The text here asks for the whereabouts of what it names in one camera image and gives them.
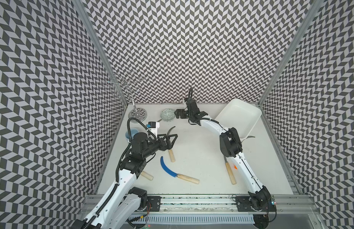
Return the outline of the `blue blade wooden handle sickle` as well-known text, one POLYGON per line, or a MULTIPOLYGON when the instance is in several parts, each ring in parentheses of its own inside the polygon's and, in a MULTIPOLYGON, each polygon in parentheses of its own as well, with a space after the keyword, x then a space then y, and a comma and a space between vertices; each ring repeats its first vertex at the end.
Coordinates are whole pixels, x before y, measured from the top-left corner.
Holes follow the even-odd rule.
POLYGON ((170 170, 170 169, 166 166, 166 164, 165 164, 165 162, 164 162, 164 157, 163 157, 163 156, 160 158, 160 164, 161 164, 162 169, 163 169, 167 174, 169 174, 169 175, 172 176, 172 177, 176 177, 176 178, 179 178, 179 179, 182 179, 182 180, 185 180, 185 181, 187 181, 187 182, 194 183, 194 184, 199 184, 199 183, 200 183, 200 181, 199 181, 198 179, 196 179, 196 178, 189 177, 189 176, 186 176, 186 175, 183 175, 183 174, 179 174, 179 173, 176 173, 176 172, 170 170))

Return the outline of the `white plastic storage box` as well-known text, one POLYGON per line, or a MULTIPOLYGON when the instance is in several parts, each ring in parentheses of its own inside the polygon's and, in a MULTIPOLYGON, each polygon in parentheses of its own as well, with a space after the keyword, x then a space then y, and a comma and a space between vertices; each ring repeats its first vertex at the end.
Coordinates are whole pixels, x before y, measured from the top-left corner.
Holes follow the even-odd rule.
POLYGON ((255 105, 236 98, 224 107, 216 120, 224 127, 234 127, 243 141, 249 137, 261 115, 262 111, 255 105))

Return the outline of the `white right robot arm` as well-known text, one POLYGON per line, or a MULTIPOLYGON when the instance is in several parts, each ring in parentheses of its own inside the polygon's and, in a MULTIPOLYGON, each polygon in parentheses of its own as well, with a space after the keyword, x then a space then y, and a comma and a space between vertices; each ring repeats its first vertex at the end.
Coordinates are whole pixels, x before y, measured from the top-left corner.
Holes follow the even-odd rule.
POLYGON ((221 153, 226 158, 230 158, 248 187, 250 208, 256 212, 269 211, 269 206, 273 206, 275 201, 272 200, 267 187, 262 184, 249 165, 242 145, 257 124, 262 112, 254 105, 240 99, 231 100, 219 114, 219 117, 230 124, 237 124, 239 128, 236 129, 224 126, 220 121, 211 118, 207 112, 201 111, 196 100, 193 99, 192 90, 184 99, 184 104, 186 105, 185 109, 175 111, 176 118, 187 119, 190 124, 204 127, 211 133, 218 135, 221 153))

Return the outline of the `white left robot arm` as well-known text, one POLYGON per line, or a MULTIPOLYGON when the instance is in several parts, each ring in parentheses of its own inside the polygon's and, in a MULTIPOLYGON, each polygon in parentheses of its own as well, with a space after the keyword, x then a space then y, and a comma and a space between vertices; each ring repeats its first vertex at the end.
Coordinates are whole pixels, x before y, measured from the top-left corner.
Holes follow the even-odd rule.
POLYGON ((158 134, 158 128, 158 122, 145 125, 137 118, 127 120, 129 143, 117 164, 115 180, 93 210, 71 225, 72 229, 119 229, 135 211, 147 207, 147 191, 135 187, 135 182, 148 157, 171 150, 178 138, 177 134, 158 134))

